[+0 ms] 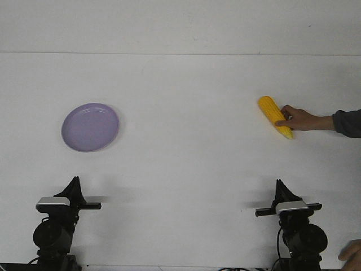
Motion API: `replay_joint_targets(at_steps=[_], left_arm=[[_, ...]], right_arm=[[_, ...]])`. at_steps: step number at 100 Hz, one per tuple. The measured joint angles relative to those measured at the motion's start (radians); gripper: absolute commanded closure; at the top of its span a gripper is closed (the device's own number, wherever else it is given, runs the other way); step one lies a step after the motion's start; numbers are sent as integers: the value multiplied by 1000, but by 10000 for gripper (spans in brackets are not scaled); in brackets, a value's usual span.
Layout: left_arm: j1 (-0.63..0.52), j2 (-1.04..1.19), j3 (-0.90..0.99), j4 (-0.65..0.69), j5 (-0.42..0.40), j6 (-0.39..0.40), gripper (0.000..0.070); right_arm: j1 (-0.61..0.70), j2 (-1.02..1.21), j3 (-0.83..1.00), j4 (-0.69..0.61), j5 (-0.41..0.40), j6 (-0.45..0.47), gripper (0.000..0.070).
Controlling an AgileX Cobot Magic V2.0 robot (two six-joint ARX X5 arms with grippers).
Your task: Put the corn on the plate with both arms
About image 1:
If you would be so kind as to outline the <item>person's hand on corn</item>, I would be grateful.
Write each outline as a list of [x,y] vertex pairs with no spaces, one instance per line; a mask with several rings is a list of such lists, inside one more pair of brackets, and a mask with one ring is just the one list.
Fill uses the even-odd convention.
[[331,130],[335,131],[332,116],[315,116],[305,110],[286,105],[281,109],[285,120],[275,122],[278,127],[286,126],[293,130]]

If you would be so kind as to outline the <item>grey sleeved forearm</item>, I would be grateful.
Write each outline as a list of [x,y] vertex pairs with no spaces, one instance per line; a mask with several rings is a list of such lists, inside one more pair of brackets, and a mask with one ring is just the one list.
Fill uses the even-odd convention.
[[361,138],[361,109],[338,110],[332,115],[335,131],[349,138]]

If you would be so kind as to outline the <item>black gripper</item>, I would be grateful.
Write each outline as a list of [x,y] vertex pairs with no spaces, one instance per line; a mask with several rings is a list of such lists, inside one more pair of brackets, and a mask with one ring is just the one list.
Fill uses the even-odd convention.
[[[269,208],[259,208],[255,211],[256,217],[261,216],[272,216],[276,214],[276,206],[280,203],[286,202],[297,202],[301,201],[302,198],[294,195],[283,183],[281,179],[276,180],[276,191],[275,199],[272,202],[272,206]],[[287,224],[290,224],[291,221],[298,221],[300,223],[308,223],[309,217],[314,214],[315,211],[319,211],[322,208],[320,203],[310,203],[307,204],[308,209],[298,210],[298,211],[286,211],[282,212],[280,215],[277,215],[283,223],[287,221]]]
[[[68,186],[54,197],[81,198],[82,191],[79,176],[75,176]],[[60,223],[77,223],[80,210],[97,210],[101,209],[101,203],[89,203],[83,198],[80,200],[70,200],[70,207],[62,207],[58,211],[47,213],[49,218]]]

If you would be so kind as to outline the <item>person's hand at corner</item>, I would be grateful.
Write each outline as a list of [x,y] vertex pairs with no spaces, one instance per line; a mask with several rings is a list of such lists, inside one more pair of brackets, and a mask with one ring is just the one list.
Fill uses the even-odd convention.
[[360,250],[361,240],[356,239],[350,241],[346,247],[340,252],[338,259],[344,261],[344,265],[341,268],[342,271],[360,271]]

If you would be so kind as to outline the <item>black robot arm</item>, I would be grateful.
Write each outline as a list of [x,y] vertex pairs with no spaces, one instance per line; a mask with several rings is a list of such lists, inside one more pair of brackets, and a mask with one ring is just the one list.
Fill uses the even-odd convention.
[[321,270],[321,252],[328,245],[323,229],[310,223],[309,218],[322,208],[320,203],[305,203],[294,195],[280,179],[276,180],[275,198],[268,208],[255,211],[256,217],[277,215],[278,238],[288,249],[289,256],[281,257],[279,241],[276,242],[278,259],[272,270]]
[[81,210],[99,210],[99,202],[87,202],[81,191],[80,178],[75,176],[60,193],[42,197],[36,203],[39,213],[47,214],[33,233],[33,242],[38,247],[37,258],[30,261],[25,270],[82,270],[71,245],[80,219]]

